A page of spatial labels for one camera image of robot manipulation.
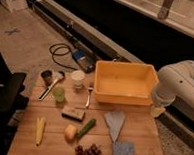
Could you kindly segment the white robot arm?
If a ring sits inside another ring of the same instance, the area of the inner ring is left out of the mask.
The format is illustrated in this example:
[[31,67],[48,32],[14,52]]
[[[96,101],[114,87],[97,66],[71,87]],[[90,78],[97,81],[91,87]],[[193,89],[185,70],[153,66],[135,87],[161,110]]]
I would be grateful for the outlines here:
[[150,93],[152,117],[162,115],[176,98],[194,110],[194,61],[184,60],[166,65],[158,70],[157,75],[158,82]]

